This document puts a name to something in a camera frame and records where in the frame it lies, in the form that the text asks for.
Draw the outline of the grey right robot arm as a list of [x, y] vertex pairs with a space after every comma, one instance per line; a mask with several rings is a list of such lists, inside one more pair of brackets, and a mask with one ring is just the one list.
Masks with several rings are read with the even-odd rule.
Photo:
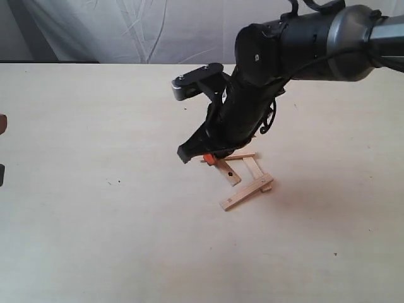
[[228, 9], [252, 1], [2, 1], [1, 62], [37, 64], [199, 63], [171, 85], [177, 100], [203, 94], [206, 118], [177, 149], [210, 165], [265, 134], [292, 80], [359, 81], [385, 67], [403, 71], [403, 17], [345, 1], [299, 2], [235, 36], [227, 74]]

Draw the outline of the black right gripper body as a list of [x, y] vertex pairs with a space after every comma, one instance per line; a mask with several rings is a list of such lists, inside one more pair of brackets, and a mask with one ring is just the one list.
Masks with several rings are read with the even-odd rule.
[[206, 125], [217, 132], [214, 155], [232, 153], [248, 145], [256, 133], [265, 134], [275, 120], [276, 98], [285, 93], [283, 80], [254, 86], [241, 76], [230, 77], [224, 103]]

